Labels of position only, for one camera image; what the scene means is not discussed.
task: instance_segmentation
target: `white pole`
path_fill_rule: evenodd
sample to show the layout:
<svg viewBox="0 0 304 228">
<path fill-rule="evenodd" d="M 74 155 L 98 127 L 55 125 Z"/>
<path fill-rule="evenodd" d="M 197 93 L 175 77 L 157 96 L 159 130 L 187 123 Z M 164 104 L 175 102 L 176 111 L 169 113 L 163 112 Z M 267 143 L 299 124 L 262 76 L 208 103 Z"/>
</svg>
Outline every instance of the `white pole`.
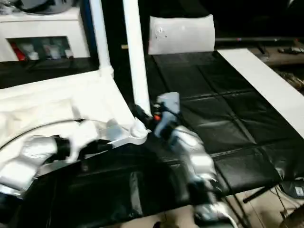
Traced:
<svg viewBox="0 0 304 228">
<path fill-rule="evenodd" d="M 123 3 L 134 102 L 151 115 L 138 2 L 123 0 Z"/>
<path fill-rule="evenodd" d="M 112 68 L 105 33 L 105 20 L 101 0 L 90 0 L 95 39 L 99 58 L 99 69 Z"/>
</svg>

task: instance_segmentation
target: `robotic arm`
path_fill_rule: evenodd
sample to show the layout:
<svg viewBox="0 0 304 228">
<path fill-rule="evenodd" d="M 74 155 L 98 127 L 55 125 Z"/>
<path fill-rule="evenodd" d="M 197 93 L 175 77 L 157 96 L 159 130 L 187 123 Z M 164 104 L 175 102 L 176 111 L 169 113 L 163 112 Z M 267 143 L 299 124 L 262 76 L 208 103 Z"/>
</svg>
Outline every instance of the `robotic arm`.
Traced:
<svg viewBox="0 0 304 228">
<path fill-rule="evenodd" d="M 135 107 L 133 114 L 158 138 L 166 141 L 185 164 L 195 223 L 199 227 L 237 228 L 228 208 L 215 194 L 219 184 L 212 158 L 206 153 L 199 136 L 179 123 L 179 94 L 159 96 L 154 108 L 153 116 L 147 115 L 139 106 Z M 68 139 L 33 136 L 25 142 L 18 157 L 0 167 L 0 222 L 10 221 L 46 162 L 64 160 L 72 163 L 84 154 L 106 151 L 120 144 L 119 140 L 100 139 L 100 134 L 88 131 L 88 128 L 90 123 L 80 124 L 77 132 Z"/>
<path fill-rule="evenodd" d="M 185 164 L 190 202 L 194 206 L 194 221 L 199 227 L 237 228 L 227 206 L 218 201 L 219 189 L 213 159 L 206 153 L 199 136 L 179 124 L 179 94 L 167 93 L 158 97 L 153 117 L 136 107 L 135 116 L 168 142 L 171 150 Z"/>
</svg>

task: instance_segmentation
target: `black stand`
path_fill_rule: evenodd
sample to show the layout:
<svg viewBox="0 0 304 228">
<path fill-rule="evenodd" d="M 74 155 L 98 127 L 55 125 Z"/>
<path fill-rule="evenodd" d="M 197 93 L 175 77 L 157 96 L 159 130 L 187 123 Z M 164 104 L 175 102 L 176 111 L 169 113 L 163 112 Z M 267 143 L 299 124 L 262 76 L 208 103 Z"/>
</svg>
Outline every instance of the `black stand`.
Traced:
<svg viewBox="0 0 304 228">
<path fill-rule="evenodd" d="M 260 189 L 259 191 L 253 193 L 251 196 L 248 196 L 247 198 L 245 198 L 243 200 L 244 203 L 248 203 L 250 202 L 251 200 L 254 200 L 256 197 L 259 197 L 260 195 L 262 195 L 263 193 L 269 191 L 270 189 L 272 189 L 274 186 L 276 186 L 277 184 L 273 184 L 273 185 L 269 185 L 269 186 L 266 186 L 262 189 Z"/>
</svg>

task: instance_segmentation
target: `red object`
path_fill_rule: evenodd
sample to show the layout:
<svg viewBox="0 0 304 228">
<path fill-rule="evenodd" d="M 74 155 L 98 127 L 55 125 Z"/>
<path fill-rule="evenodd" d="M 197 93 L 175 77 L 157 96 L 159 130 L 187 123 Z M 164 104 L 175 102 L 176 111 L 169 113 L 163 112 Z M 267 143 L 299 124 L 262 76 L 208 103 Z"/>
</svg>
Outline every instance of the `red object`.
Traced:
<svg viewBox="0 0 304 228">
<path fill-rule="evenodd" d="M 154 120 L 159 121 L 159 120 L 161 120 L 161 117 L 159 115 L 154 115 Z"/>
<path fill-rule="evenodd" d="M 17 58 L 19 61 L 24 61 L 25 60 L 25 55 L 22 53 L 22 51 L 20 51 L 20 49 L 18 48 L 16 43 L 11 43 L 11 48 L 14 50 Z"/>
</svg>

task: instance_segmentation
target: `black mat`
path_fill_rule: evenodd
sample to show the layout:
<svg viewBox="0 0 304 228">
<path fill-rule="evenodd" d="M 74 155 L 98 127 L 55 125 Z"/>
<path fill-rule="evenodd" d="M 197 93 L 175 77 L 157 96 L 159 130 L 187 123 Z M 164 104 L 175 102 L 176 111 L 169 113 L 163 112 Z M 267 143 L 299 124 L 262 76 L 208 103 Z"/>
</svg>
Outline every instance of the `black mat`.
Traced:
<svg viewBox="0 0 304 228">
<path fill-rule="evenodd" d="M 303 176 L 303 138 L 218 53 L 147 57 L 146 68 L 150 97 L 180 93 L 184 119 L 234 193 Z M 132 102 L 128 61 L 115 81 Z M 40 178 L 18 226 L 35 214 L 35 227 L 101 227 L 187 204 L 183 164 L 150 135 Z"/>
</svg>

